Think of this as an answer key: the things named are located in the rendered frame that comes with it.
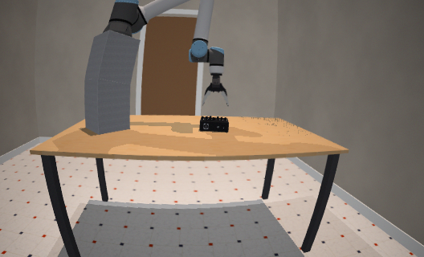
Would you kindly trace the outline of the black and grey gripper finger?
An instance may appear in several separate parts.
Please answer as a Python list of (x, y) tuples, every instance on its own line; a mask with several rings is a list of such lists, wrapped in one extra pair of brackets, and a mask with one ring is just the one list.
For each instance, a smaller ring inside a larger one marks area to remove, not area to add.
[(224, 100), (226, 101), (227, 106), (229, 107), (228, 98), (226, 94), (226, 89), (222, 86), (221, 95), (224, 97)]
[(205, 100), (207, 99), (207, 96), (210, 95), (210, 86), (206, 89), (203, 101), (202, 101), (202, 105), (205, 103)]

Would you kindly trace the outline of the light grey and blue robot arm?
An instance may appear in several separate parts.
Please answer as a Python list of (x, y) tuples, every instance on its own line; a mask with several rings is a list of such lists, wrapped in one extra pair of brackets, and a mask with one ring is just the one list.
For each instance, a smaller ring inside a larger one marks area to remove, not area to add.
[[(116, 0), (109, 23), (103, 32), (110, 30), (132, 37), (132, 33), (139, 32), (151, 18), (188, 1), (155, 0), (145, 6), (138, 6), (138, 0)], [(219, 47), (210, 49), (207, 47), (213, 6), (214, 0), (200, 0), (194, 38), (189, 51), (189, 61), (210, 63), (210, 72), (224, 73), (224, 50)], [(203, 57), (204, 55), (206, 57)], [(220, 88), (220, 76), (213, 76), (212, 88)]]

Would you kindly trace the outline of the black lighting desk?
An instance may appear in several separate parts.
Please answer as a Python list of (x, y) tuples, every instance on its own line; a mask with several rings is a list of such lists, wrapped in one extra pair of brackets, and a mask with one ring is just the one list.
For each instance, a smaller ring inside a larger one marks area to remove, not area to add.
[[(208, 121), (208, 122), (203, 122)], [(226, 117), (201, 117), (199, 131), (225, 132), (228, 133), (229, 121)]]

